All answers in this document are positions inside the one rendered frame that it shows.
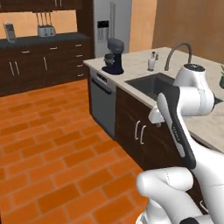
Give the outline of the black coffee machine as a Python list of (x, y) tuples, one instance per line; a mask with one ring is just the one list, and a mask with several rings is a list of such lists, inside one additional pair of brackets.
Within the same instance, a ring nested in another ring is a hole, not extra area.
[(120, 39), (109, 38), (108, 49), (110, 50), (110, 53), (104, 55), (106, 66), (104, 66), (102, 70), (108, 74), (122, 74), (122, 53), (124, 51), (124, 43)]

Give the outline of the grey fridge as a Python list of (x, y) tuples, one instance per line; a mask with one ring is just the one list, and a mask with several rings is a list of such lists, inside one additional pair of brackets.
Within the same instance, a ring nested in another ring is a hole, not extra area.
[(108, 39), (120, 39), (124, 52), (130, 49), (132, 0), (94, 0), (94, 56), (103, 57)]

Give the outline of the grey dishwasher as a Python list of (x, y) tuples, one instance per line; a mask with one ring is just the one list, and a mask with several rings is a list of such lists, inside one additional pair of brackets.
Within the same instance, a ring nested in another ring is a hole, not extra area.
[[(108, 90), (111, 94), (106, 94), (99, 89), (92, 81), (95, 79), (99, 84)], [(90, 97), (91, 114), (97, 123), (112, 137), (115, 138), (116, 124), (116, 85), (108, 78), (97, 73), (94, 69), (90, 70)]]

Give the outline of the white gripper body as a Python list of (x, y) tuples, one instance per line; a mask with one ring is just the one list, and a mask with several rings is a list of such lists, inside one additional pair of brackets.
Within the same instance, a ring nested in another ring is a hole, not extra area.
[(161, 123), (165, 122), (164, 117), (162, 116), (162, 114), (160, 113), (160, 111), (158, 109), (158, 106), (154, 106), (151, 109), (151, 111), (148, 115), (148, 118), (152, 124), (156, 124), (156, 125), (160, 125)]

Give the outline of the silver toaster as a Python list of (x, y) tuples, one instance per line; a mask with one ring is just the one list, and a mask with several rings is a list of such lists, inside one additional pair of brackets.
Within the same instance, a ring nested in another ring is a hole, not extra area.
[(52, 25), (39, 25), (38, 36), (41, 38), (54, 37), (56, 35), (55, 28)]

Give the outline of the dark wood wall cupboard run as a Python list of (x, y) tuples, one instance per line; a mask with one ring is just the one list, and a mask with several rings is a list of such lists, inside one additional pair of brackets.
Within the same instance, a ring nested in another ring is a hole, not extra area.
[(83, 10), (94, 0), (0, 0), (0, 12)]

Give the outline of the white soap dispenser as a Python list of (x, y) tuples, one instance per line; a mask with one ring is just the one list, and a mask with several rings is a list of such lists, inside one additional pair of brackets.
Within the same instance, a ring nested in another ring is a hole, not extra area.
[(149, 71), (153, 71), (154, 70), (154, 66), (155, 66), (155, 63), (156, 63), (155, 54), (156, 54), (155, 52), (152, 52), (151, 56), (148, 59), (148, 70)]

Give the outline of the dark wood island cupboard door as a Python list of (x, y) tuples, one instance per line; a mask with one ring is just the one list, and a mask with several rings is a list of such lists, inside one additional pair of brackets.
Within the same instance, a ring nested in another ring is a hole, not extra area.
[(116, 90), (115, 138), (126, 152), (138, 163), (141, 160), (142, 153), (137, 150), (137, 140), (135, 139), (135, 124), (137, 120), (130, 110), (128, 103), (129, 95), (118, 88)]
[(143, 125), (147, 127), (143, 133), (142, 167), (146, 170), (166, 168), (172, 166), (183, 166), (179, 154), (176, 151), (171, 134), (165, 123), (157, 126), (149, 121), (148, 115), (151, 109), (140, 103), (137, 107), (138, 118), (141, 123), (138, 125), (138, 141)]

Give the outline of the dark sink basin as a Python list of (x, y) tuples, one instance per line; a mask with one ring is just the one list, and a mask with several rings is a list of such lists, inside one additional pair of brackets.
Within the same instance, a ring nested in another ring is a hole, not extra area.
[(127, 81), (133, 88), (149, 96), (154, 101), (157, 99), (158, 94), (164, 88), (171, 86), (173, 82), (174, 79), (164, 73), (154, 73), (142, 78)]

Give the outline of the dark wood base cupboard run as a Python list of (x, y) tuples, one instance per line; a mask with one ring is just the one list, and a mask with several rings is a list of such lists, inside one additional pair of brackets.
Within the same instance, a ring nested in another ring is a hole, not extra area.
[(89, 37), (78, 32), (0, 39), (0, 97), (82, 80), (89, 58)]

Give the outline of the grey curved tap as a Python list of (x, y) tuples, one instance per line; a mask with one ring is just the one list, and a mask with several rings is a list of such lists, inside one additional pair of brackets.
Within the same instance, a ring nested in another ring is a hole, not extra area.
[(169, 52), (168, 54), (168, 57), (166, 59), (166, 62), (165, 62), (165, 66), (164, 66), (164, 70), (165, 71), (169, 71), (169, 66), (170, 66), (170, 60), (172, 58), (172, 55), (173, 53), (180, 47), (180, 46), (186, 46), (187, 49), (188, 49), (188, 64), (191, 64), (191, 61), (192, 61), (192, 56), (193, 56), (193, 49), (192, 49), (192, 46), (187, 43), (187, 42), (181, 42), (179, 44), (176, 44), (172, 49), (171, 51)]

